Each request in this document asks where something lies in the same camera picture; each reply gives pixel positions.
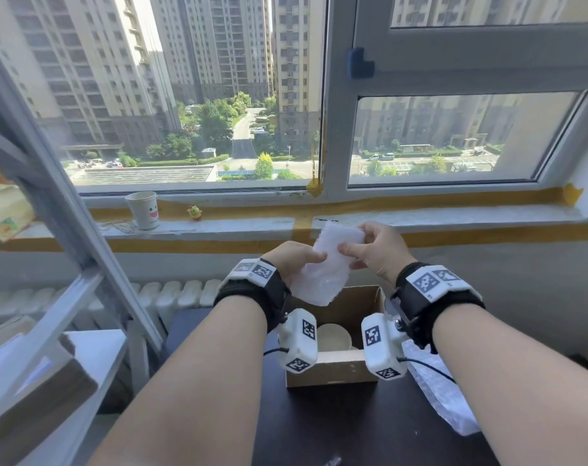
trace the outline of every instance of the yellow toy chick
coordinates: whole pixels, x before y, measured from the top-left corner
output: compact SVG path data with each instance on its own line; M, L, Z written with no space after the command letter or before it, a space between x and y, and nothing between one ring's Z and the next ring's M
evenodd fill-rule
M201 220L201 210L196 206L188 206L188 213L193 220Z

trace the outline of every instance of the smiley face cup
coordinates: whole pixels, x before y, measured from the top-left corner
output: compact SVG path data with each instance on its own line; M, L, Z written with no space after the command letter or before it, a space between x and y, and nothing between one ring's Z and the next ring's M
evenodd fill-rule
M141 230L150 230L158 227L158 202L153 191L139 191L126 196L126 202L137 227Z

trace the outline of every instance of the paper cup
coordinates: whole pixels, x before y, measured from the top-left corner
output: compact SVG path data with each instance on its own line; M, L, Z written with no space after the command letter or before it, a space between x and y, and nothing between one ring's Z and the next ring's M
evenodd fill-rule
M132 193L126 196L126 202L139 229L149 230L158 226L160 220L158 219L156 193L153 191Z
M337 324L324 324L317 328L317 351L338 352L352 348L348 330Z

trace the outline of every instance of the black table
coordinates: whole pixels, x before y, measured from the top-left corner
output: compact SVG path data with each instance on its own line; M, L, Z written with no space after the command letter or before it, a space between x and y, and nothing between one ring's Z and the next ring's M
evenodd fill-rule
M175 315L165 356L180 346L209 309ZM269 334L266 349L277 346ZM461 437L430 406L410 375L393 382L285 387L274 357L263 361L253 464L498 465L482 434Z

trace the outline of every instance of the bubble wrap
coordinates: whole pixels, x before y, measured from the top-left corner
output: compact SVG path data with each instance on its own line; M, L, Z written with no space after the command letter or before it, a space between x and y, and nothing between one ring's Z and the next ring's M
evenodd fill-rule
M402 344L402 349L405 357L421 360L451 376L443 360L431 354L429 347L420 350L412 340L407 340ZM456 432L467 436L482 431L457 384L418 363L408 363L408 370L436 413Z
M337 245L344 242L363 243L365 233L357 227L328 222L313 245L326 252L322 263L307 263L290 284L292 295L313 305L328 305L345 286L350 264L355 260L339 253Z

